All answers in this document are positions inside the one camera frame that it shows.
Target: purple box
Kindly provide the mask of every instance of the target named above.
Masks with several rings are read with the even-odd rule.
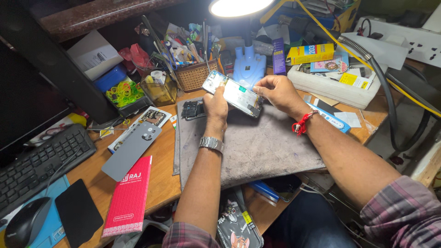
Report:
[[[273,40],[273,71],[274,75],[286,76],[285,51],[283,50],[283,38]]]

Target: plaid shirt sleeve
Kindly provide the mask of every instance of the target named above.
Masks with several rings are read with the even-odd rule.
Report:
[[[407,176],[378,192],[360,215],[367,234],[392,247],[441,247],[441,203]]]
[[[175,222],[162,241],[162,248],[220,248],[206,231],[184,222]]]

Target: computer mouse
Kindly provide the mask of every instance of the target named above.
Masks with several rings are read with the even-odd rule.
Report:
[[[26,248],[40,232],[51,207],[51,198],[38,198],[24,206],[6,226],[7,248]]]

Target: granite countertop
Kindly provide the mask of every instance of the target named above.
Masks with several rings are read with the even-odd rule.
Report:
[[[94,0],[40,19],[58,42],[185,0]]]

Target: forearm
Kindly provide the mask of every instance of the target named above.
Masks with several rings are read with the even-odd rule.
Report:
[[[306,105],[301,113],[310,112]],[[301,114],[293,114],[300,120]],[[360,208],[400,173],[381,157],[354,141],[318,114],[306,122],[306,134],[337,185]]]
[[[223,138],[223,130],[207,124],[204,136]],[[193,224],[213,237],[219,214],[221,194],[221,159],[219,152],[200,148],[176,209],[175,222]]]

